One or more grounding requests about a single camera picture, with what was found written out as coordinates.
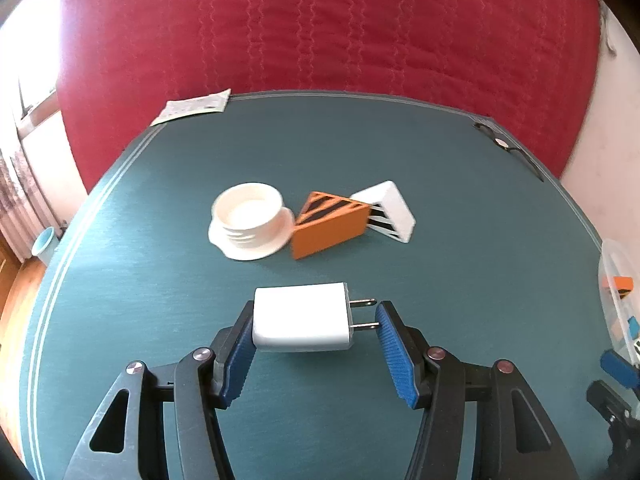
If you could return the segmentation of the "white threaded plastic cap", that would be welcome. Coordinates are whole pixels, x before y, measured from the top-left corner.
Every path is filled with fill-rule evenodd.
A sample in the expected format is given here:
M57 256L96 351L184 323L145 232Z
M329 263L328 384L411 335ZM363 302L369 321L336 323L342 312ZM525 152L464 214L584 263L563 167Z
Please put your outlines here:
M226 258L254 261L282 249L294 229L294 214L271 185L247 182L227 188L212 205L208 240Z

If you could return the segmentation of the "white power adapter plug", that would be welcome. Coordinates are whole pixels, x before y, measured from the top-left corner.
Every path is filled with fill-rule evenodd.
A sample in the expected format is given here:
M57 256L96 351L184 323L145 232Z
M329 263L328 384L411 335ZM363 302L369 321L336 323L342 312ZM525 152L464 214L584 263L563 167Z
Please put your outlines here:
M373 298L353 300L345 283L258 288L254 293L254 346L270 352L342 351L356 330L375 322L352 322L352 310L373 307Z

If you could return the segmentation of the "white paper sheet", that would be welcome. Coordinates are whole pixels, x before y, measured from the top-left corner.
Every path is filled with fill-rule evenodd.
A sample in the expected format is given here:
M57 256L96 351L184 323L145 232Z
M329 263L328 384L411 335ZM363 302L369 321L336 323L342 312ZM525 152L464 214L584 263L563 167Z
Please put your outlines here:
M198 96L185 100L167 101L160 114L151 122L151 126L171 122L172 120L194 115L223 113L231 96L231 90Z

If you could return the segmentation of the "light blue cup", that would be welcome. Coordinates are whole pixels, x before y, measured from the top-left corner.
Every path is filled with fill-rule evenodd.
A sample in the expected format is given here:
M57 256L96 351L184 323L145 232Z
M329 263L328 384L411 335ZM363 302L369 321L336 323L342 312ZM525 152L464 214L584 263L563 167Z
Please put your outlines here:
M45 228L32 244L32 256L39 259L45 266L50 266L60 239L53 226Z

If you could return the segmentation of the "red quilted sofa back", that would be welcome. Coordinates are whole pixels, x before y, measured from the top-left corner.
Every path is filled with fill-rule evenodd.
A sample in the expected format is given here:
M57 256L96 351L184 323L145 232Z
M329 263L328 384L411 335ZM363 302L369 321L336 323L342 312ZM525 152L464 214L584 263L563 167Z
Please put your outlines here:
M469 110L562 174L599 41L598 0L62 0L58 100L87 188L167 101L227 89Z

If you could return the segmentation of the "orange black striped wedge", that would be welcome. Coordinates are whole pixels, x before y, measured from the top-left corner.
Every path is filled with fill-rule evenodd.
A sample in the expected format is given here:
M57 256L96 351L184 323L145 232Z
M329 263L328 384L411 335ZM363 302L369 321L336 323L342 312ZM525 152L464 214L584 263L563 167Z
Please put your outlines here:
M601 288L613 299L624 300L634 290L634 279L631 276L605 276L601 280Z

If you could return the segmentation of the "blue wedge block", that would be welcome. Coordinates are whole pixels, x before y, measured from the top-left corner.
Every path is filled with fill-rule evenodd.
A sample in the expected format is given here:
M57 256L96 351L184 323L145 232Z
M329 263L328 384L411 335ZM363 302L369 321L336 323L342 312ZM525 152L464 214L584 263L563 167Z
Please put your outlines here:
M630 318L628 318L627 324L628 324L629 338L631 340L638 339L640 335L640 324L638 320L634 316L631 316Z

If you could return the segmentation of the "white wedge striped side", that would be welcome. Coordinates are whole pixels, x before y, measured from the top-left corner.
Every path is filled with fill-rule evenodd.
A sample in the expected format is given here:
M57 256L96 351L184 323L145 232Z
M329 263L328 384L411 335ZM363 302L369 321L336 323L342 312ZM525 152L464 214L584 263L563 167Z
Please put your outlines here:
M393 181L387 180L364 188L350 198L370 206L369 229L398 242L409 243L416 219Z

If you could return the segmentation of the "patterned sheer curtain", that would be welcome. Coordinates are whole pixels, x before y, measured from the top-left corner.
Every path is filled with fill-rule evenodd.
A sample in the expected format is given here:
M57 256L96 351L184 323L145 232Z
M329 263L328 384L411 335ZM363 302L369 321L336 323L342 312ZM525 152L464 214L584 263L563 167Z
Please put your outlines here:
M21 144L1 145L1 234L19 262L32 256L42 231L61 225L41 191Z

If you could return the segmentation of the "orange block striped top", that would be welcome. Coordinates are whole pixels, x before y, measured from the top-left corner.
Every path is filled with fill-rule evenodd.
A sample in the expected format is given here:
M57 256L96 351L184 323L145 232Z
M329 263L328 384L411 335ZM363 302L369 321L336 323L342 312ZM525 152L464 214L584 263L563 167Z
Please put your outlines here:
M297 216L291 238L295 260L352 240L367 229L371 206L344 196L311 192Z

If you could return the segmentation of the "clear plastic bowl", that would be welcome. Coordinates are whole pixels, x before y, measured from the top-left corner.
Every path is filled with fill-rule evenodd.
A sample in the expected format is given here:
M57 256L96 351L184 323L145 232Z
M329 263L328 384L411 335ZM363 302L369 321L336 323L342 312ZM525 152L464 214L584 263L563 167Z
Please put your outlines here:
M639 366L639 267L625 247L602 240L598 284L612 348L632 366Z

